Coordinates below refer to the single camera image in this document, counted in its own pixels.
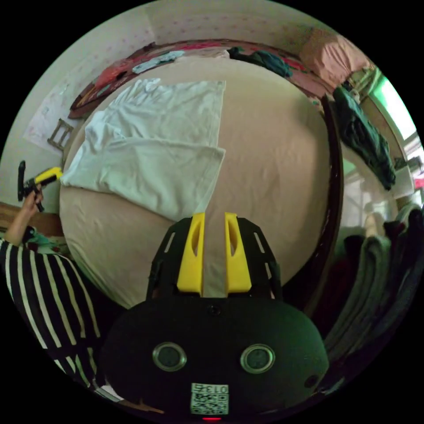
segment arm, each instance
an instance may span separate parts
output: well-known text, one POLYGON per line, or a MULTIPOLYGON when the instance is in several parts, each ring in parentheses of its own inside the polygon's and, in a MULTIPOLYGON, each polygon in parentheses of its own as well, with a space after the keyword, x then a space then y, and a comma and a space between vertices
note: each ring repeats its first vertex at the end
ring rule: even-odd
POLYGON ((22 239, 30 219, 38 212, 37 204, 42 200, 42 192, 37 195, 32 192, 25 199, 21 210, 18 212, 18 215, 16 215, 15 219, 4 235, 4 240, 10 244, 13 244, 14 246, 19 246, 22 243, 22 239))

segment sticker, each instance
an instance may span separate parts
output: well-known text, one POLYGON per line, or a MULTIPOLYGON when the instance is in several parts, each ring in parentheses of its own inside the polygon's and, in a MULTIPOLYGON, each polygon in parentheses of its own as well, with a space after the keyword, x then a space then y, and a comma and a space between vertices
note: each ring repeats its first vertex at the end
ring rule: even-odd
POLYGON ((192 414, 227 415, 229 404, 227 384, 192 383, 190 410, 192 414))

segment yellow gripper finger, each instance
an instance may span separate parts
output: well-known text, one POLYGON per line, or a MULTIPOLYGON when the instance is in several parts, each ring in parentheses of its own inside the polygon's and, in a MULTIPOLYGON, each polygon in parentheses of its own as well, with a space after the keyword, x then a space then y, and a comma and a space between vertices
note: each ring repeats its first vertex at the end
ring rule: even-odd
POLYGON ((225 212, 226 294, 247 293, 252 283, 235 213, 225 212))
POLYGON ((193 215, 184 247, 177 288, 183 293, 203 294, 204 213, 193 215))

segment pillow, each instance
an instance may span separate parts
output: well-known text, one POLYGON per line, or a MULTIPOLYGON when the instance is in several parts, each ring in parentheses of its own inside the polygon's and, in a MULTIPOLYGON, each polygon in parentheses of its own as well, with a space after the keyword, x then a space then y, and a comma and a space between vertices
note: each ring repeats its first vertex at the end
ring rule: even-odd
POLYGON ((353 72, 371 66, 364 53, 349 40, 318 28, 313 29, 299 57, 305 66, 333 89, 353 72))

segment wall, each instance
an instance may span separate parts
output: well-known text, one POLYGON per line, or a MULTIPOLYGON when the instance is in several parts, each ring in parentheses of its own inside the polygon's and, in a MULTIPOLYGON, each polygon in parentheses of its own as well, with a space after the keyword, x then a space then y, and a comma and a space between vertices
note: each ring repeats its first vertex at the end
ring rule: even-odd
POLYGON ((264 43, 299 54, 312 27, 322 22, 264 0, 162 0, 146 5, 158 44, 227 38, 264 43))
MULTIPOLYGON (((46 142, 57 120, 67 117, 75 97, 108 64, 153 40, 144 8, 136 8, 96 27, 56 59, 29 93, 9 132, 0 161, 1 202, 19 205, 16 189, 21 160, 27 162, 27 178, 60 166, 60 152, 46 142)), ((44 198, 46 211, 57 213, 59 184, 46 187, 44 198)))
MULTIPOLYGON (((298 54, 315 26, 328 29, 304 13, 266 0, 159 0, 110 19, 69 47, 26 98, 1 157, 0 201, 18 205, 21 160, 27 161, 28 178, 60 165, 61 153, 47 144, 47 138, 58 119, 67 117, 81 90, 113 61, 152 41, 211 38, 260 42, 298 54)), ((59 184, 45 189, 46 211, 58 212, 58 193, 59 184)))

